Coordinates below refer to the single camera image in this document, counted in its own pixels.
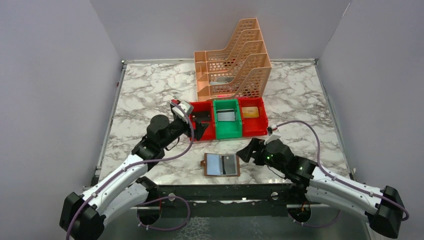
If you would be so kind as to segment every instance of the gray wall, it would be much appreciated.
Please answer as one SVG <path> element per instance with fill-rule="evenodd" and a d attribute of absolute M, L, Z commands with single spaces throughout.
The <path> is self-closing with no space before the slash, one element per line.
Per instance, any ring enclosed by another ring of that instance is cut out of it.
<path fill-rule="evenodd" d="M 125 60 L 193 58 L 223 49 L 257 17 L 272 59 L 319 58 L 350 0 L 91 0 Z"/>
<path fill-rule="evenodd" d="M 120 57 L 88 0 L 0 2 L 1 239 L 65 238 L 65 197 L 90 182 Z"/>
<path fill-rule="evenodd" d="M 318 62 L 360 181 L 397 188 L 424 239 L 424 1 L 353 0 Z"/>

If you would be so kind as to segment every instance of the marble table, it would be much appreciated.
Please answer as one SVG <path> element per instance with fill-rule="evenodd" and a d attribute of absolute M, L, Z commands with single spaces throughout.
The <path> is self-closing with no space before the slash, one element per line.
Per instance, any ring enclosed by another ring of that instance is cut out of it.
<path fill-rule="evenodd" d="M 150 119 L 157 114 L 172 117 L 169 101 L 195 102 L 195 65 L 192 62 L 128 64 L 101 164 L 100 180 L 116 169 L 146 134 Z M 321 142 L 321 161 L 342 176 L 348 175 L 334 123 L 312 62 L 273 62 L 263 94 L 269 125 L 289 120 L 310 123 Z M 299 123 L 280 127 L 281 140 L 294 154 L 316 160 L 317 143 L 312 132 Z M 289 183 L 266 166 L 240 163 L 239 177 L 205 177 L 200 161 L 204 153 L 233 154 L 249 143 L 249 138 L 195 142 L 179 159 L 160 162 L 146 176 L 157 184 L 266 184 Z M 166 157 L 188 146 L 183 136 Z"/>

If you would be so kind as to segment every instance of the peach plastic rack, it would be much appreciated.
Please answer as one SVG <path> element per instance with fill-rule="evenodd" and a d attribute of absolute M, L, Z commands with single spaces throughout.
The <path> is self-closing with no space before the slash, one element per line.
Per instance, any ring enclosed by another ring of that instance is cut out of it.
<path fill-rule="evenodd" d="M 241 19 L 226 48 L 194 52 L 197 101 L 260 98 L 271 62 L 256 18 Z"/>

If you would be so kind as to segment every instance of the yellow object in bin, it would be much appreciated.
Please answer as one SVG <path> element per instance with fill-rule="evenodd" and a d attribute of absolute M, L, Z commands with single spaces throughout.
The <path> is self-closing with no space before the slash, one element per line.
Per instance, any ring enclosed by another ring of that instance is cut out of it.
<path fill-rule="evenodd" d="M 245 119 L 259 118 L 259 110 L 257 106 L 242 107 L 241 111 L 243 112 L 243 117 Z"/>

